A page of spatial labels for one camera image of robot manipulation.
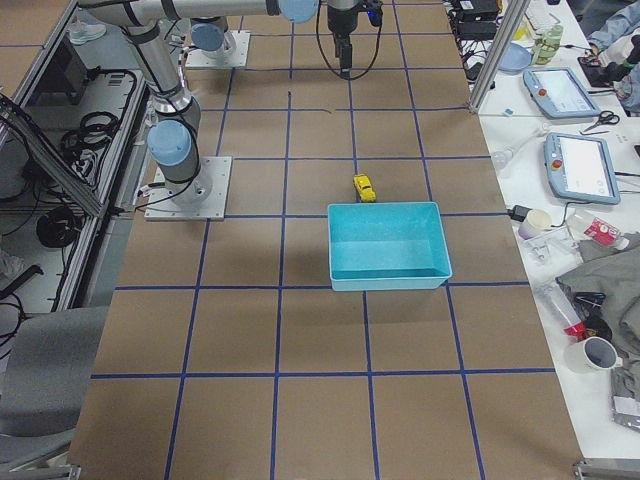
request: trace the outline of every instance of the white cup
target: white cup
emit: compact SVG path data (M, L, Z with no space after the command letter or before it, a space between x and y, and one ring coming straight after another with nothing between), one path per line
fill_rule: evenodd
M537 237L551 228L551 215L544 210L529 210L518 228L518 235L524 240Z
M567 347L564 360L576 373L600 372L622 366L615 347L600 337L589 337Z

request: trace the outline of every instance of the bottle label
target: bottle label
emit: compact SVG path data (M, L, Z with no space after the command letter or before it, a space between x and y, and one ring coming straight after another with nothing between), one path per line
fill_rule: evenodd
M584 231L584 234L600 245L608 247L620 236L620 230L599 218L594 218L591 225Z

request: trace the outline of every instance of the rectangular container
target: rectangular container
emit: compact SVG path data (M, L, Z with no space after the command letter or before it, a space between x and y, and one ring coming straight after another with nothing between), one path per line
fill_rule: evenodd
M328 217L336 291L433 289L451 277L434 202L333 204Z

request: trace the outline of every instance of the yellow toy car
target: yellow toy car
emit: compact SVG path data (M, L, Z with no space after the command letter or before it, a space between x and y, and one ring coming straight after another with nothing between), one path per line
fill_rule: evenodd
M360 201L365 203L373 203L376 201L376 192L373 190L371 180L364 174L353 177L353 184L356 186Z

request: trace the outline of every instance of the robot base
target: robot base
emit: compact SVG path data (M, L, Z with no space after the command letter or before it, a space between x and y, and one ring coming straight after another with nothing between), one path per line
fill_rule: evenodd
M236 41L236 48L229 55L220 55L217 58L207 57L201 50L189 52L185 67L193 70L216 70L239 68L247 66L247 56L249 55L250 33L245 30L231 32Z
M227 206L227 193L231 178L231 157L200 157L203 173L211 177L213 187L209 196L202 202L189 208L189 205L178 205L167 200L150 206L144 213L147 220L224 220ZM164 182L164 175L158 168L154 182ZM167 198L168 192L164 188L151 191L149 203Z

